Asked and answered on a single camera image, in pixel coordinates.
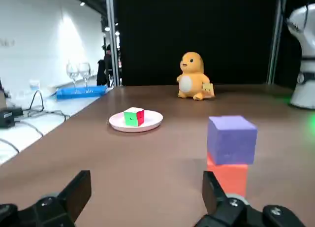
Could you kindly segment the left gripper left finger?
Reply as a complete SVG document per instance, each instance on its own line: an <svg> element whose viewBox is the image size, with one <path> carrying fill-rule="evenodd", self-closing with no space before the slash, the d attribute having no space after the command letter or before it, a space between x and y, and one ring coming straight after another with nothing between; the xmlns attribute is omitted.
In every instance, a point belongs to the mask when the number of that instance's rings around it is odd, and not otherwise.
<svg viewBox="0 0 315 227"><path fill-rule="evenodd" d="M92 195L91 172L81 170L55 196L46 196L19 210L12 203L0 205L2 227L74 227Z"/></svg>

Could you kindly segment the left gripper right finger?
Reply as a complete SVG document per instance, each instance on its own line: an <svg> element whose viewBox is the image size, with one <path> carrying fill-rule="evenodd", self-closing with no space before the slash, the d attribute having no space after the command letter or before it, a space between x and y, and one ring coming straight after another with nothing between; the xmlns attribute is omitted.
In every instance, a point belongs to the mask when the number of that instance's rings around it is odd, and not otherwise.
<svg viewBox="0 0 315 227"><path fill-rule="evenodd" d="M237 197L228 197L215 174L204 171L202 198L207 214L198 227L303 227L303 222L288 208L266 205L262 211Z"/></svg>

